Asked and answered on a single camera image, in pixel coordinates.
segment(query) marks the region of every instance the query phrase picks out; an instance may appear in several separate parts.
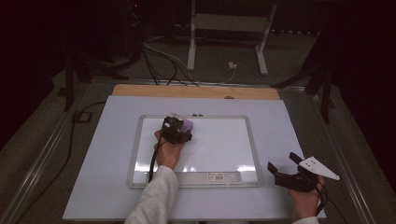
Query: white label sticker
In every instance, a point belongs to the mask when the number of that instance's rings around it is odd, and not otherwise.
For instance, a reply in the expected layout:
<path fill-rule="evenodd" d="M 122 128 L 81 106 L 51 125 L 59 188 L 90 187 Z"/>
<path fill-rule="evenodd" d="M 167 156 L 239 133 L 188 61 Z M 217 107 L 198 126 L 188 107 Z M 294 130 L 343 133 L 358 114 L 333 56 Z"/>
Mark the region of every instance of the white label sticker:
<path fill-rule="evenodd" d="M 224 181 L 224 173 L 207 173 L 207 181 Z"/>

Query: person's right hand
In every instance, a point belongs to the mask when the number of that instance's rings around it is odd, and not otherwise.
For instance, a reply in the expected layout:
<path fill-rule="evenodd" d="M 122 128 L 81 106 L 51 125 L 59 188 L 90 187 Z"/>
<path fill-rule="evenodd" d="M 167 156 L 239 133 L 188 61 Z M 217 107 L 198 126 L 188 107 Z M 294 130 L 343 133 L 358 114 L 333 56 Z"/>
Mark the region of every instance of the person's right hand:
<path fill-rule="evenodd" d="M 155 132 L 155 137 L 157 140 L 161 137 L 161 131 Z M 165 139 L 161 139 L 160 148 L 158 148 L 157 154 L 157 163 L 158 166 L 163 165 L 175 169 L 178 160 L 180 159 L 181 149 L 184 147 L 184 144 L 173 145 Z"/>
<path fill-rule="evenodd" d="M 323 176 L 318 175 L 318 182 L 320 184 L 317 184 L 317 187 L 322 190 L 322 185 L 324 185 Z M 297 218 L 315 217 L 317 215 L 320 196 L 315 189 L 307 193 L 289 189 L 289 195 L 293 200 L 293 209 Z"/>

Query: small whiteboard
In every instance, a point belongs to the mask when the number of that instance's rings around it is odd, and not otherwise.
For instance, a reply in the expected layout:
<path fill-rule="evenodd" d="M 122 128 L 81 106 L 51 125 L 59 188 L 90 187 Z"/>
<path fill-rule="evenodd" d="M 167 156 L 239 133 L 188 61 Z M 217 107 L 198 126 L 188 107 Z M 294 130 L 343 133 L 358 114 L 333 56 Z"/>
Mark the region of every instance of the small whiteboard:
<path fill-rule="evenodd" d="M 149 165 L 166 116 L 142 116 L 137 125 L 128 187 L 147 185 Z M 181 188 L 259 187 L 260 169 L 248 117 L 186 117 L 193 122 L 192 139 L 185 144 L 175 173 Z"/>

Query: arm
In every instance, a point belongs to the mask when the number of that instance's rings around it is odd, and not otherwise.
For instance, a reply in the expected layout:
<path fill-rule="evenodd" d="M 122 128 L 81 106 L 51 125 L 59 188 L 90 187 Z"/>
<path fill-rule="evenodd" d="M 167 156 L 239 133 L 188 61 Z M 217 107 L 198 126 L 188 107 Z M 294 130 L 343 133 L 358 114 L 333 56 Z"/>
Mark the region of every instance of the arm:
<path fill-rule="evenodd" d="M 160 139 L 160 132 L 155 136 Z M 143 190 L 137 205 L 125 220 L 126 224 L 166 223 L 175 201 L 178 181 L 173 169 L 180 158 L 184 145 L 172 145 L 162 139 L 158 149 L 158 170 Z"/>
<path fill-rule="evenodd" d="M 324 185 L 323 176 L 318 175 L 318 182 L 320 183 L 318 184 L 318 189 L 322 190 Z M 289 189 L 289 195 L 293 202 L 295 216 L 299 218 L 293 224 L 317 224 L 316 212 L 320 200 L 318 192 L 315 189 L 307 193 Z"/>

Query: sleeve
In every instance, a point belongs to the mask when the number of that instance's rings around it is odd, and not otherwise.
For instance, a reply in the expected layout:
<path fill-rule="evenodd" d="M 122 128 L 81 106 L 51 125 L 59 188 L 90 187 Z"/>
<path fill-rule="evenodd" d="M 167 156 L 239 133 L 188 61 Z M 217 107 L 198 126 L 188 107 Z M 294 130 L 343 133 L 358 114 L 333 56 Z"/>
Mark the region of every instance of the sleeve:
<path fill-rule="evenodd" d="M 305 217 L 293 222 L 292 224 L 319 224 L 319 222 L 317 217 Z"/>
<path fill-rule="evenodd" d="M 172 211 L 178 181 L 172 169 L 160 166 L 145 187 L 126 224 L 166 223 Z"/>

